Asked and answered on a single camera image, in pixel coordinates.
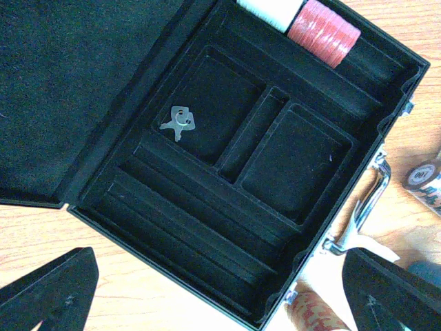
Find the red poker chip stack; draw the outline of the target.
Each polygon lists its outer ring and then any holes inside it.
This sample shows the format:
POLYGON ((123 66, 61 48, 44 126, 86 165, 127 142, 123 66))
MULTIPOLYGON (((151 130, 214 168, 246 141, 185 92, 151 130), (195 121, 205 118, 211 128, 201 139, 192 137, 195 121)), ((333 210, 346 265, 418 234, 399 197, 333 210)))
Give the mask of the red poker chip stack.
POLYGON ((302 7, 287 36, 336 68, 349 54, 361 31, 319 1, 309 0, 302 7))

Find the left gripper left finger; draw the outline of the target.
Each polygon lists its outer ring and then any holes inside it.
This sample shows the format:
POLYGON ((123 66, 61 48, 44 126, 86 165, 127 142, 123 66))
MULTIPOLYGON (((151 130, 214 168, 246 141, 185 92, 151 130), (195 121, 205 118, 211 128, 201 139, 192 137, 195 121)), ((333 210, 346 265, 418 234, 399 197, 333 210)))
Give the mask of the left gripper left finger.
POLYGON ((1 289, 1 329, 83 330, 98 279, 91 247, 63 254, 1 289))

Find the black poker set case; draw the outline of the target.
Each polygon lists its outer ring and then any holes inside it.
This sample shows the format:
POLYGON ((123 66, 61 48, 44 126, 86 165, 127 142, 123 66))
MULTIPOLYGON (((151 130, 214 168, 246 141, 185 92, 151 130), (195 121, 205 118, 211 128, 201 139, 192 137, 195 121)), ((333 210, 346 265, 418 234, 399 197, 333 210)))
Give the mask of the black poker set case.
POLYGON ((264 330, 430 66, 325 6, 361 31, 336 68, 236 1, 2 1, 2 204, 66 205, 264 330))

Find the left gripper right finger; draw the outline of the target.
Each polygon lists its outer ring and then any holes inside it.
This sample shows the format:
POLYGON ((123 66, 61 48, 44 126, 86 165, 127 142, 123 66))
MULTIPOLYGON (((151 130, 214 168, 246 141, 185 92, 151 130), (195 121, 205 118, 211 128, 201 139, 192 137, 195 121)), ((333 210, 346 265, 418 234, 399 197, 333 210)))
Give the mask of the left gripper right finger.
POLYGON ((440 289, 368 250, 347 252, 342 282, 359 330, 440 329, 440 289))

